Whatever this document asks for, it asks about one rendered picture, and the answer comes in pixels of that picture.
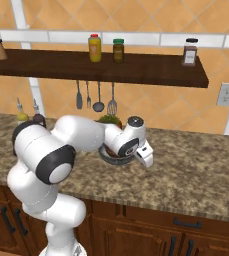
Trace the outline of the dark wooden wall shelf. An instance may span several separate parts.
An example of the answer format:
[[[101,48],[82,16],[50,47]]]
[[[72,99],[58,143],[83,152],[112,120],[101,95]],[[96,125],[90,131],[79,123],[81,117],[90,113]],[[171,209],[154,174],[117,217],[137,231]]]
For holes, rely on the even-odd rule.
[[[93,63],[86,52],[8,49],[0,60],[0,75],[206,88],[209,84],[200,61],[184,66],[180,55],[127,53],[122,63],[104,53]]]

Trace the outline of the brown shaker with dark top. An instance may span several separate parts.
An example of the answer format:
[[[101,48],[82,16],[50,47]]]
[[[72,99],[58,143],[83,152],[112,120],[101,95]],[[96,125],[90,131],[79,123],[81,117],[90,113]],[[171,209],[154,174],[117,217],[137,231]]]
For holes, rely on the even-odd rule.
[[[0,39],[0,60],[5,60],[5,59],[7,59],[7,54],[3,47],[2,40]]]

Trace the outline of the hanging grey slotted turner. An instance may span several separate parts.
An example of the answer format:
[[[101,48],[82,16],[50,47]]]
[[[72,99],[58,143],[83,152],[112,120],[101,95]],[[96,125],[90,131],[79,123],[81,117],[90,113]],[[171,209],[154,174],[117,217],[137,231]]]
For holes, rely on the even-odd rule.
[[[117,102],[114,98],[112,98],[108,103],[107,114],[111,116],[115,116],[117,114]]]

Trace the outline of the hanging grey spatula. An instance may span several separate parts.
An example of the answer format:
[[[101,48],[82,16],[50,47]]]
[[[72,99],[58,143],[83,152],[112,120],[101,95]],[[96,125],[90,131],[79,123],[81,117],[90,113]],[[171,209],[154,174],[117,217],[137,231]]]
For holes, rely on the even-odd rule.
[[[76,107],[81,110],[83,106],[82,94],[80,92],[79,80],[76,80],[77,85],[77,95],[76,95]]]

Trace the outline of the hanging grey ladle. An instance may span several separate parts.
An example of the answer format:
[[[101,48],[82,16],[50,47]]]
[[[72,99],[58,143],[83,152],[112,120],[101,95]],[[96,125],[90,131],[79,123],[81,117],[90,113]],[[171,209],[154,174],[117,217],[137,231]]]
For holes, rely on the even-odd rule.
[[[102,112],[104,108],[105,108],[105,105],[101,101],[101,92],[98,92],[98,101],[93,104],[93,110],[95,112]]]

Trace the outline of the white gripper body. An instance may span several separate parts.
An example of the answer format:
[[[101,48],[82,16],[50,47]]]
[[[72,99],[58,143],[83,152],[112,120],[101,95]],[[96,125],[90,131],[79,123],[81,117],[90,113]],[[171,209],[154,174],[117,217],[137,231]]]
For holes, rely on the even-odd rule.
[[[145,168],[149,168],[153,164],[153,149],[148,141],[145,141],[144,145],[136,150],[135,157]]]

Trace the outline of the hanging grey fork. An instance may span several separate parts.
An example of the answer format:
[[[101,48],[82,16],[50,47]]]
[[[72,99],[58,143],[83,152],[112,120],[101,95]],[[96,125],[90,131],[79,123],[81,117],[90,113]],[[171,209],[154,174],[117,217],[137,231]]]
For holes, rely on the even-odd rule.
[[[89,81],[86,81],[86,89],[87,89],[87,108],[91,108],[91,98],[89,95]]]

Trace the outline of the brown jar with green lid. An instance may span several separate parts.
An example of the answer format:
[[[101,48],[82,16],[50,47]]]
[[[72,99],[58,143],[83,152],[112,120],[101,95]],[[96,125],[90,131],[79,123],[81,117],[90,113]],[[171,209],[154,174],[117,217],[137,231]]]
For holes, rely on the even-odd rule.
[[[124,60],[124,40],[114,39],[113,40],[113,61],[115,63],[122,63]]]

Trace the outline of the brown wooden drawer front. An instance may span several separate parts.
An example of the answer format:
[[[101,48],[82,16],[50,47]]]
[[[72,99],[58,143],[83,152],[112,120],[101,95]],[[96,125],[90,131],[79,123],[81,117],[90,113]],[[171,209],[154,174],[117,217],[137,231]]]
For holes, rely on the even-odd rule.
[[[152,224],[159,226],[166,226],[169,228],[183,228],[185,230],[191,230],[195,232],[202,232],[207,234],[227,236],[229,237],[229,222],[219,221],[213,219],[207,219],[197,216],[181,215],[177,213],[169,213],[151,209],[143,209],[138,207],[126,206],[125,215],[128,219]],[[196,221],[202,222],[201,229],[188,228],[177,226],[173,224],[174,217],[177,217],[179,221],[187,223],[195,223]]]

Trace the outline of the yellow oil bottle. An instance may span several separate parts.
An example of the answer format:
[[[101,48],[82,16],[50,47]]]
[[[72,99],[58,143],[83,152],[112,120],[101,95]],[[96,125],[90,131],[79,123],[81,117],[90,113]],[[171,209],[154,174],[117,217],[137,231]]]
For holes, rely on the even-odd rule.
[[[19,124],[26,122],[29,120],[29,116],[23,111],[22,104],[20,100],[17,100],[18,114],[17,114],[17,122]]]

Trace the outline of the yellow bottle with red cap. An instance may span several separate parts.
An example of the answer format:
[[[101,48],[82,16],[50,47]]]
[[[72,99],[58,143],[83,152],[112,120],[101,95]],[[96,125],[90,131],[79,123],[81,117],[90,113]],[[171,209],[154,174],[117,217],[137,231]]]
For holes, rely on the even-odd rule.
[[[97,34],[91,34],[88,39],[89,57],[92,62],[101,61],[101,38]]]

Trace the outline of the white wall socket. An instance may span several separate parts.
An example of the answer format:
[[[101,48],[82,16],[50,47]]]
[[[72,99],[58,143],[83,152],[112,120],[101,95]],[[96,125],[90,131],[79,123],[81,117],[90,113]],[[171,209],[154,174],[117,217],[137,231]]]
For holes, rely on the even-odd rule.
[[[221,84],[216,105],[229,106],[229,83]]]

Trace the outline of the dark grey bowl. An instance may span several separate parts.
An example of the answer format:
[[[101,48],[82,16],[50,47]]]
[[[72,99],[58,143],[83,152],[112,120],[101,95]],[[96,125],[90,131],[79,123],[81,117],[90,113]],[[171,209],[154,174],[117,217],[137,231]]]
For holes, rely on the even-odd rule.
[[[105,145],[102,145],[98,152],[100,154],[100,157],[107,163],[111,165],[125,165],[130,163],[135,159],[133,155],[127,156],[127,157],[112,157],[110,156],[107,151]]]

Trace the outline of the green plant in brown pot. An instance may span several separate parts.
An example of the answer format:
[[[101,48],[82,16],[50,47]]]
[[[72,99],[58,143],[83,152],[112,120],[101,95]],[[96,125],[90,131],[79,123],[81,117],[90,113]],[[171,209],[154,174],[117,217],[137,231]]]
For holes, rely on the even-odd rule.
[[[101,116],[98,119],[98,122],[100,122],[100,123],[107,123],[107,124],[115,124],[119,128],[122,128],[121,120],[117,116],[115,116],[115,115],[108,115],[108,114],[106,114],[104,116]]]

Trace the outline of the dark vinegar bottle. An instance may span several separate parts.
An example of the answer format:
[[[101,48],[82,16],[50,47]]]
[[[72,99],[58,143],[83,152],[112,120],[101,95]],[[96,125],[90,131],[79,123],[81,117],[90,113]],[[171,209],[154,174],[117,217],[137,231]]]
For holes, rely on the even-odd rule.
[[[45,120],[45,117],[43,115],[40,114],[40,111],[39,111],[39,106],[37,105],[37,103],[34,103],[34,116],[33,116],[33,121],[42,125],[43,127],[46,126],[46,120]]]

